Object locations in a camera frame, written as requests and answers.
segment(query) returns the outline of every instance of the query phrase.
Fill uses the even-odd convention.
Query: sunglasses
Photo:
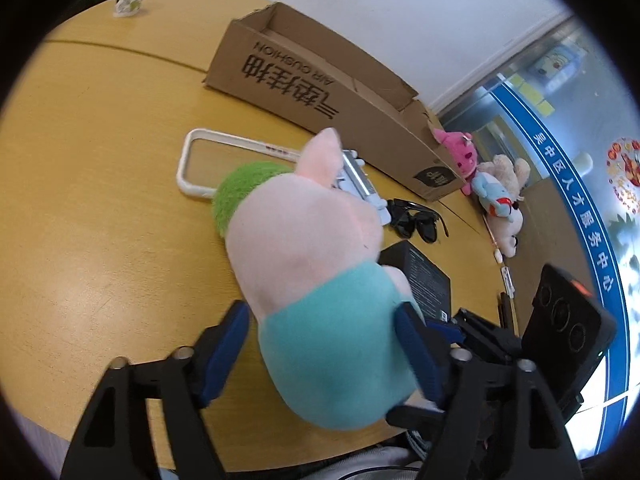
[[[395,198],[386,201],[386,208],[391,215],[389,225],[396,230],[396,233],[401,238],[411,238],[417,230],[422,240],[428,244],[433,244],[438,239],[438,230],[436,228],[438,220],[442,222],[444,234],[447,235],[447,238],[449,237],[449,231],[442,216],[427,206]]]

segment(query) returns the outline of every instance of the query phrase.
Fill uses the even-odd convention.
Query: plush toy
[[[527,183],[530,171],[529,163],[526,160],[517,158],[515,163],[512,163],[506,155],[495,155],[493,161],[478,164],[478,172],[490,174],[496,178],[507,190],[513,202],[513,210],[508,218],[489,215],[486,217],[487,225],[500,252],[507,258],[513,258],[516,254],[518,244],[516,235],[520,232],[523,221],[518,200],[522,200],[520,191]]]
[[[471,180],[478,166],[478,152],[472,142],[471,134],[463,132],[445,132],[437,128],[433,129],[433,136],[436,140],[446,147],[453,160],[458,165],[458,170],[462,178],[466,180],[466,184],[462,187],[465,195],[471,194]]]
[[[489,216],[506,218],[511,221],[513,201],[509,196],[509,192],[497,178],[489,173],[478,171],[471,181],[471,187],[474,193],[478,195],[480,205]]]
[[[342,164],[325,129],[293,172],[271,162],[235,170],[213,215],[282,399],[313,424],[353,430],[416,389],[392,317],[403,301],[420,313],[404,274],[376,263],[374,207],[332,187]]]

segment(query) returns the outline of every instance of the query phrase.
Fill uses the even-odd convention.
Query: black logo on cardboard box
[[[429,187],[442,187],[453,182],[456,174],[445,166],[431,166],[414,175],[414,178]]]

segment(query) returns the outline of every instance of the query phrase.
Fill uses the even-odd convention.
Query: cardboard box
[[[464,184],[433,138],[417,92],[285,4],[233,20],[205,83],[313,133],[336,128],[345,148],[427,200]]]

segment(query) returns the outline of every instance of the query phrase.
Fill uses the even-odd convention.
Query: beige plush toy
[[[507,258],[513,258],[516,254],[518,240],[516,234],[522,228],[522,213],[516,206],[518,200],[522,200],[520,191],[529,178],[531,168],[523,158],[517,158],[515,164],[506,155],[495,155],[492,162],[478,164],[478,171],[493,175],[511,195],[515,204],[511,213],[511,219],[495,216],[486,217],[487,225],[492,232],[499,252],[496,251],[495,259],[502,262],[502,254]]]

